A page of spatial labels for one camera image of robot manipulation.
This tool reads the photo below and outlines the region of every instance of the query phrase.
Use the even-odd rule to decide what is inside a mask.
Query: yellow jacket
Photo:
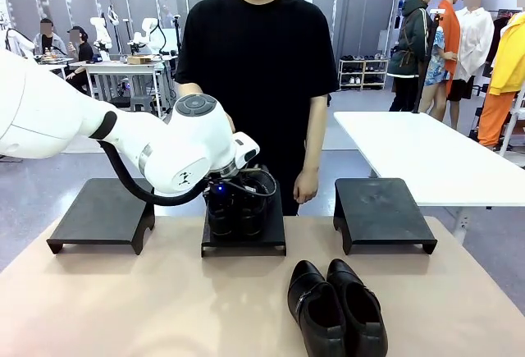
[[[501,36],[489,93],[519,92],[525,81],[525,12],[514,15]]]

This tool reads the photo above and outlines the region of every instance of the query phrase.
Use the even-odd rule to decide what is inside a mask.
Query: black shoe
[[[299,261],[288,288],[288,308],[309,357],[345,357],[345,316],[336,291],[309,261]]]
[[[388,340],[377,297],[343,260],[330,263],[326,279],[336,289],[345,312],[347,355],[386,356]]]

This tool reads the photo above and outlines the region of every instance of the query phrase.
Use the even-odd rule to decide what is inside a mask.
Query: mannequin
[[[459,101],[470,98],[474,74],[483,66],[491,49],[494,35],[494,22],[490,12],[481,7],[482,0],[465,0],[465,8],[457,11],[461,26],[461,44],[458,52],[458,64],[454,73],[450,102],[450,126],[458,129]]]
[[[394,77],[395,98],[391,112],[412,111],[418,96],[419,71],[427,55],[431,19],[427,14],[431,0],[405,0],[403,25],[399,41],[388,65],[388,76]]]
[[[443,121],[445,116],[446,98],[452,86],[458,60],[461,29],[453,7],[457,1],[441,0],[439,5],[445,13],[441,15],[440,27],[432,45],[431,61],[419,104],[419,112],[427,112],[433,101],[430,115],[438,121]]]
[[[525,0],[518,0],[518,6],[525,6]],[[514,97],[525,82],[524,44],[525,12],[520,12],[510,18],[507,26],[501,30],[501,40],[477,134],[479,143],[486,148],[493,149],[498,144]]]

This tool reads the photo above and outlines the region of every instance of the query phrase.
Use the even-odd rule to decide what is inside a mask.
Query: floral dress
[[[431,59],[430,63],[428,63],[425,86],[439,84],[443,80],[448,79],[449,73],[445,70],[445,59],[437,52],[438,48],[445,49],[445,34],[441,27],[437,28],[434,44],[432,45]]]

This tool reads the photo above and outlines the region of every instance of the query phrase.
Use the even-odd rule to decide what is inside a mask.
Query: hat
[[[69,33],[69,32],[72,31],[72,30],[78,30],[81,34],[87,34],[87,33],[85,32],[85,30],[82,29],[80,26],[73,26],[73,27],[71,28],[71,30],[68,30],[67,32]]]

